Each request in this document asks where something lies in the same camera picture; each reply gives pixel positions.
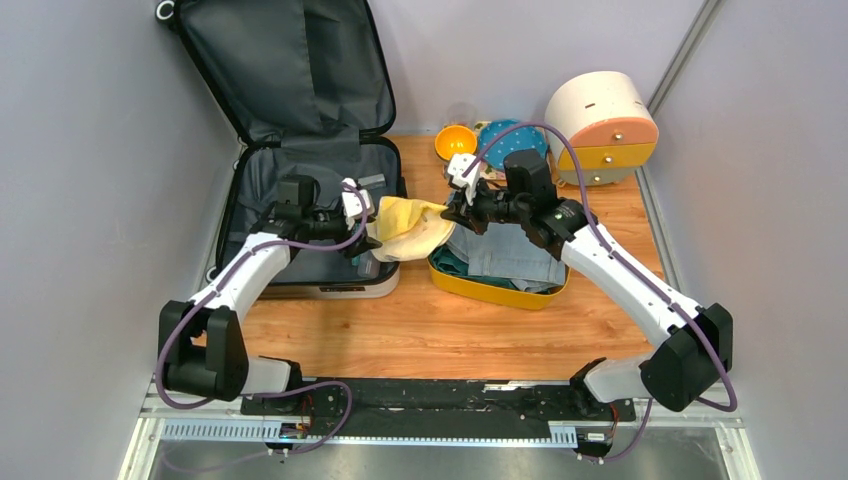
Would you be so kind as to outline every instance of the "yellow towel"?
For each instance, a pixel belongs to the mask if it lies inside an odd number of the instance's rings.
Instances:
[[[383,246],[371,253],[381,262],[427,258],[448,240],[456,227],[439,216],[446,209],[444,205],[424,200],[381,198],[377,219],[368,224],[368,234]]]

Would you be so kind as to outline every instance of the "open suitcase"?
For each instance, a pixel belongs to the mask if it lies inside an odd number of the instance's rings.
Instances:
[[[157,18],[179,35],[246,145],[215,270],[232,260],[276,199],[282,175],[316,178],[322,206],[338,199],[345,177],[382,175],[384,182],[369,187],[375,205],[384,195],[406,196],[400,154],[382,136],[395,101],[366,0],[166,0]],[[397,263],[381,264],[376,278],[365,279],[340,253],[301,251],[263,296],[379,297],[398,279]]]

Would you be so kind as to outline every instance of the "blue polka dot bowl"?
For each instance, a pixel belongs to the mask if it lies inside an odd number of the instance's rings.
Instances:
[[[516,123],[519,123],[518,120],[495,120],[483,127],[478,139],[480,150],[486,148],[499,133]],[[507,155],[518,150],[529,150],[531,148],[535,148],[539,155],[544,158],[548,151],[548,142],[545,140],[545,136],[534,127],[519,128],[500,139],[498,144],[486,153],[486,163],[493,168],[503,170],[503,161]]]

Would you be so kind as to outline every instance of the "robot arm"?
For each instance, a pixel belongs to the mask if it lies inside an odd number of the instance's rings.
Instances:
[[[351,179],[345,179],[344,183],[355,187]],[[278,191],[277,202],[252,227],[241,250],[215,280],[187,302],[171,301],[162,309],[159,316],[160,355],[187,313],[202,305],[167,352],[161,372],[165,388],[231,401],[240,395],[279,393],[288,386],[293,364],[279,359],[249,357],[241,322],[271,280],[289,265],[301,248],[307,248],[305,242],[350,239],[356,220],[362,218],[363,213],[374,213],[374,206],[368,191],[359,190],[358,197],[343,192],[335,208],[316,208],[315,180],[306,176],[284,177],[278,184]],[[379,246],[365,236],[349,243],[343,250],[347,257]],[[192,338],[203,333],[206,334],[206,346],[194,345]]]
[[[535,151],[519,151],[507,157],[506,189],[493,189],[480,182],[479,166],[468,168],[473,160],[474,155],[455,155],[448,165],[448,182],[459,194],[452,197],[442,216],[478,234],[484,233],[493,221],[520,224],[531,243],[598,285],[639,325],[655,347],[650,355],[598,359],[581,369],[571,380],[575,387],[585,390],[588,401],[610,403],[623,398],[654,397],[666,408],[681,411],[718,380],[718,372],[697,336],[670,308],[674,304],[694,319],[725,369],[730,369],[730,314],[719,304],[705,309],[669,287],[621,248],[594,219],[597,234],[612,250],[602,245],[582,205],[557,198],[548,165]],[[649,288],[645,280],[656,290]]]

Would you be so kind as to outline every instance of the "yellow tray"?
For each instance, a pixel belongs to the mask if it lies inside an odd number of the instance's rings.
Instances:
[[[548,306],[568,286],[568,278],[571,276],[571,269],[567,269],[565,272],[565,285],[553,289],[552,293],[528,293],[472,282],[464,278],[452,277],[436,270],[430,257],[427,257],[427,264],[430,268],[430,278],[433,280],[433,283],[446,292],[484,302],[527,310],[541,310]]]

